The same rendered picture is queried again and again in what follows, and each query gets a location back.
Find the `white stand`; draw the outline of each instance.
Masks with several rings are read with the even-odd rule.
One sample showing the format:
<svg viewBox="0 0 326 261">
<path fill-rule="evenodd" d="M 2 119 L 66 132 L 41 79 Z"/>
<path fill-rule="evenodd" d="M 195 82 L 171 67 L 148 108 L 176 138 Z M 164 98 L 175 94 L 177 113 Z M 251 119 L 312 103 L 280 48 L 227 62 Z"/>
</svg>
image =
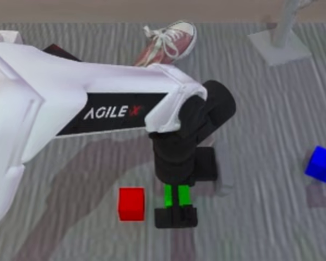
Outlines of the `white stand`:
<svg viewBox="0 0 326 261">
<path fill-rule="evenodd" d="M 0 42 L 8 42 L 10 44 L 19 45 L 23 44 L 20 32 L 9 30 L 0 30 Z"/>
<path fill-rule="evenodd" d="M 286 0 L 281 21 L 274 30 L 248 37 L 269 66 L 288 63 L 311 56 L 311 52 L 292 31 L 297 11 L 312 0 Z"/>
</svg>

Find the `shoelace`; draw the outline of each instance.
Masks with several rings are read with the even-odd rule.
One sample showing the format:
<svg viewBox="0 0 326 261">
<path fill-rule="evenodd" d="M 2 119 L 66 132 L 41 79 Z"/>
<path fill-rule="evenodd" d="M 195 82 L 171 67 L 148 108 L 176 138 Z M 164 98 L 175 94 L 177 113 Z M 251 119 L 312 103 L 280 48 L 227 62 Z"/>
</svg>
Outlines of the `shoelace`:
<svg viewBox="0 0 326 261">
<path fill-rule="evenodd" d="M 179 50 L 175 46 L 173 41 L 178 40 L 183 36 L 183 32 L 174 29 L 160 29 L 150 30 L 148 26 L 143 28 L 146 37 L 156 41 L 156 44 L 147 58 L 146 65 L 156 56 L 160 48 L 163 48 L 164 53 L 171 59 L 175 59 L 179 56 Z M 174 54 L 168 52 L 168 47 L 174 50 Z"/>
</svg>

